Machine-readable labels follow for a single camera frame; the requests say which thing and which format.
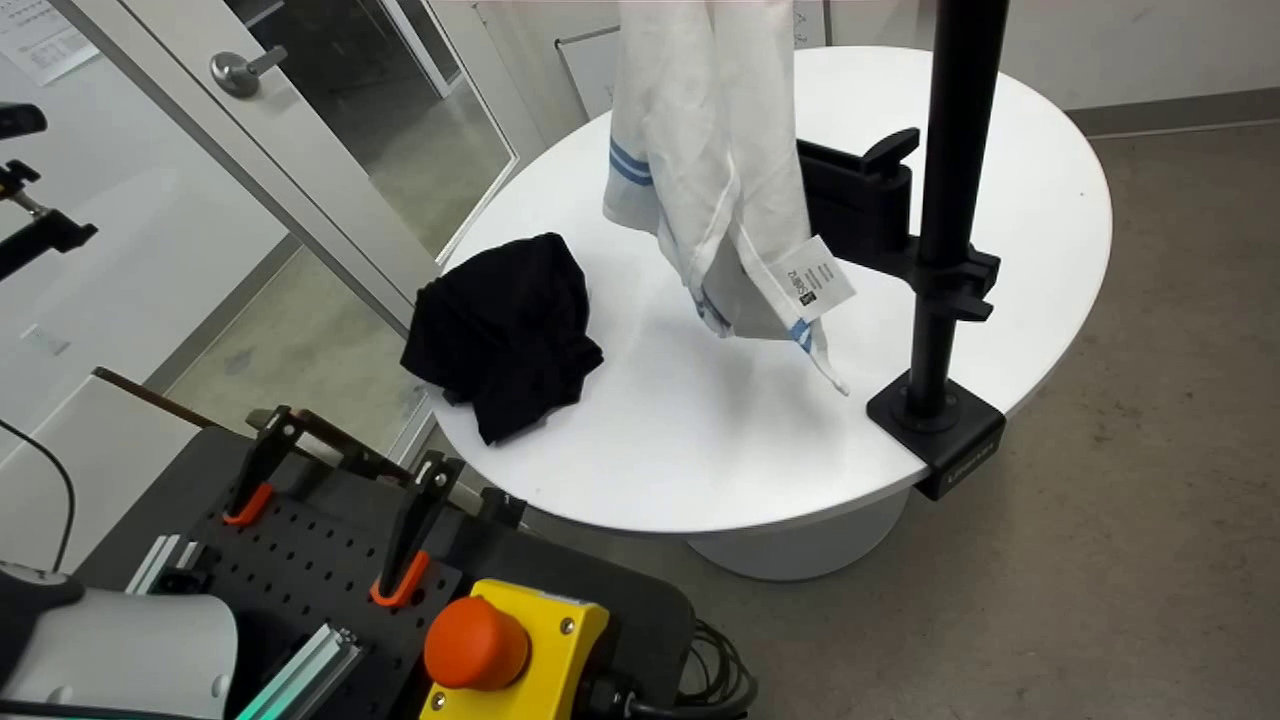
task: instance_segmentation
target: yellow emergency stop button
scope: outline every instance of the yellow emergency stop button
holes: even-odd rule
[[[527,630],[484,595],[451,598],[423,634],[426,674],[442,687],[507,687],[527,652]]]

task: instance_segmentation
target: black clamp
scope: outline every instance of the black clamp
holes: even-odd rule
[[[912,168],[919,128],[885,134],[865,155],[798,141],[810,231],[839,257],[901,274],[940,319],[987,319],[998,257],[968,248],[961,263],[924,263],[912,225]]]
[[[520,529],[527,503],[520,494],[507,494],[499,488],[479,488],[479,521]]]
[[[28,269],[37,257],[42,251],[73,251],[81,245],[86,245],[94,234],[92,225],[75,225],[68,218],[65,210],[57,208],[42,208],[37,202],[23,186],[37,184],[39,170],[33,170],[28,163],[18,160],[7,160],[0,168],[0,201],[11,201],[18,202],[23,210],[33,210],[33,225],[11,231],[5,245],[0,245],[0,278]]]
[[[919,131],[902,128],[867,148],[845,155],[798,141],[798,170],[806,197],[810,231],[839,257],[885,274],[912,283],[919,319],[987,319],[987,292],[998,274],[998,257],[968,248],[956,263],[927,263],[924,238],[912,225],[912,168],[902,163],[919,148]],[[912,447],[927,477],[924,494],[943,494],[998,444],[1002,414],[961,382],[943,382],[946,400],[940,414],[917,414],[909,400],[909,374],[887,382],[867,414]]]
[[[347,436],[342,428],[328,424],[309,406],[292,411],[287,403],[278,403],[274,411],[250,411],[246,424],[258,436],[237,472],[237,485],[223,507],[229,529],[250,529],[266,510],[266,503],[274,499],[270,477],[285,462],[285,456],[298,444],[302,432],[323,440],[338,456],[334,469],[354,477],[392,477],[409,485],[409,472],[398,462],[385,459],[378,451],[372,451],[368,444],[360,444],[354,436]]]

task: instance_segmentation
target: door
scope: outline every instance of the door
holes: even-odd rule
[[[474,43],[446,56],[461,47],[456,34],[484,34],[468,27],[472,11],[451,17],[456,34],[442,34],[423,0],[394,0],[398,11],[386,11],[386,0],[57,0],[57,8],[398,332],[451,234],[534,151],[520,106],[489,102],[505,96],[507,76],[484,64]],[[392,346],[376,358],[376,372],[386,368],[394,368]],[[394,447],[385,451],[404,459],[433,424],[426,400],[398,424]]]

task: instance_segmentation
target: white wall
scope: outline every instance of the white wall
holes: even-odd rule
[[[285,225],[106,60],[49,88],[0,64],[0,101],[33,101],[53,124],[5,141],[0,160],[39,168],[28,191],[100,229],[81,251],[53,251],[0,283],[0,414],[39,428],[94,364],[149,381],[285,238]],[[23,210],[0,208],[0,234],[18,225]]]
[[[836,43],[931,43],[937,0],[828,0]],[[583,111],[554,34],[615,24],[615,0],[499,0],[484,21],[534,128]],[[1280,0],[1012,0],[1002,67],[1065,106],[1280,88]]]
[[[832,0],[836,43],[931,43],[937,0]],[[1280,88],[1280,0],[1012,0],[1002,67],[1065,106]]]

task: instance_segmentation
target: black towel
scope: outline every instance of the black towel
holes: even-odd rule
[[[601,368],[588,283],[563,234],[510,238],[421,289],[404,368],[474,403],[484,444],[575,403]]]

